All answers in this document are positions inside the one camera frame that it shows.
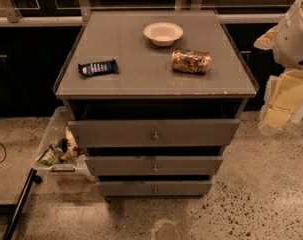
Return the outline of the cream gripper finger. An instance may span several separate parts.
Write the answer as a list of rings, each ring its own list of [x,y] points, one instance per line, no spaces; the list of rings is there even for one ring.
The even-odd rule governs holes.
[[[272,50],[274,45],[275,30],[276,27],[272,27],[257,38],[254,42],[254,47],[261,50]]]

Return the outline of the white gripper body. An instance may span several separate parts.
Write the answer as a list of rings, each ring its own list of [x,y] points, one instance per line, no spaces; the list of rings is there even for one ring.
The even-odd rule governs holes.
[[[303,70],[286,69],[279,77],[270,76],[258,129],[262,134],[275,134],[288,123],[303,119]]]

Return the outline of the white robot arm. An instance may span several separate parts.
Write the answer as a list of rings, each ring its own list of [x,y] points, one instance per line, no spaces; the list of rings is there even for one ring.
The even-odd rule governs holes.
[[[254,46],[271,50],[274,61],[285,68],[279,76],[269,77],[259,116],[260,132],[273,135],[303,118],[303,0],[296,0]]]

